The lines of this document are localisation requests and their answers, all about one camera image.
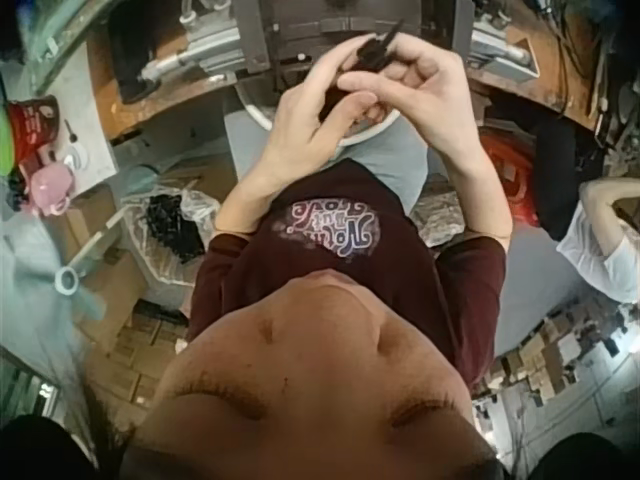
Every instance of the pink cup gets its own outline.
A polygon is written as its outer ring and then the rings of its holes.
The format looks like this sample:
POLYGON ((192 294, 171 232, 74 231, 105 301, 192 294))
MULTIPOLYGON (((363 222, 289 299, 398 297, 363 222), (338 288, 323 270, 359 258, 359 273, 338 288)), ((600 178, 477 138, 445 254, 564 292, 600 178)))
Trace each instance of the pink cup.
POLYGON ((30 191, 33 203, 45 215, 62 215, 71 204, 67 195, 73 185, 73 174, 63 163, 51 163, 33 174, 30 191))

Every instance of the white shirt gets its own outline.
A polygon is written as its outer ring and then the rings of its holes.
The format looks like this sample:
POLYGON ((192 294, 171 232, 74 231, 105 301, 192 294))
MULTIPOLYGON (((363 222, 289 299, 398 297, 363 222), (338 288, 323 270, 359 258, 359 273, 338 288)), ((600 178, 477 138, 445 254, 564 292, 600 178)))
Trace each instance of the white shirt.
POLYGON ((582 203, 578 203, 571 226, 556 250, 564 255, 585 281, 609 298, 621 303, 640 300, 640 235, 620 220, 625 238, 605 258, 582 203))

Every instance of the green object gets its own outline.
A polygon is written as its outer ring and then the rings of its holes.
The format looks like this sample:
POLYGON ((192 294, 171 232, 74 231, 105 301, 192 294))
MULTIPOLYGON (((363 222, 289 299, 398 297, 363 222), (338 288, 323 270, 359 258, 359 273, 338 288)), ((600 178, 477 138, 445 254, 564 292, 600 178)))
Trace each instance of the green object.
POLYGON ((7 116, 7 109, 0 107, 0 175, 6 177, 13 169, 13 133, 7 116))

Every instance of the person's arm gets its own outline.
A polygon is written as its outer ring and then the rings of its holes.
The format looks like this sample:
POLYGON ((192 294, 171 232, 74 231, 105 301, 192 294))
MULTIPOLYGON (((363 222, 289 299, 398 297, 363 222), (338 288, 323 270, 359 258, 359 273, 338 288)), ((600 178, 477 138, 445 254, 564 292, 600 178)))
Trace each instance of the person's arm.
POLYGON ((333 108, 324 123, 318 120, 340 67, 369 38, 341 43, 318 60, 303 83, 285 92, 260 160, 231 191, 216 216, 219 234, 249 239, 275 197, 322 168, 353 123, 378 101, 371 92, 352 93, 333 108))
POLYGON ((581 187, 582 207, 605 258, 611 256, 625 237, 613 208, 615 202, 636 197, 640 197, 640 180, 635 178, 603 178, 581 187))
MULTIPOLYGON (((397 108, 442 156, 471 236, 509 247, 513 220, 493 164, 483 150, 462 60, 419 38, 398 34, 389 47, 395 61, 380 74, 347 72, 342 90, 371 91, 397 108)), ((377 117, 376 108, 369 112, 377 117)))

